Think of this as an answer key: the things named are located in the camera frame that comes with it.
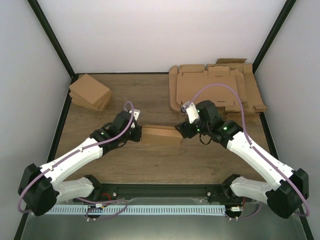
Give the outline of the brown cardboard box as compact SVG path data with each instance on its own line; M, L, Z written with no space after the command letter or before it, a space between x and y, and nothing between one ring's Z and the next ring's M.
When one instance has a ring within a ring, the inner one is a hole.
M141 141L144 144L180 146L182 135L173 126L143 125Z

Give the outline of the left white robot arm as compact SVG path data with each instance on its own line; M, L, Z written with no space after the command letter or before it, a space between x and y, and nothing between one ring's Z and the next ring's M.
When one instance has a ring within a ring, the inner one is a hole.
M95 130L83 143L63 156L41 166L30 164L24 169L18 188L19 201L41 216L54 205L72 199L93 204L102 196L102 184L93 175L66 181L71 174L128 141L139 142L142 127L137 121L138 109L123 110L113 122Z

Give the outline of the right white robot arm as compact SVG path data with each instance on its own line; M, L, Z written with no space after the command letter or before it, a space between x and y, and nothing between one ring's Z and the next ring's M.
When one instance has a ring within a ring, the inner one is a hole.
M210 140L236 154L256 170L263 182L233 174L222 183L223 198L229 202L238 197L260 201L283 219L289 218L309 197L309 175L302 168L294 170L274 158L232 120L223 120L210 100L181 107L187 119L175 126L184 139L196 135Z

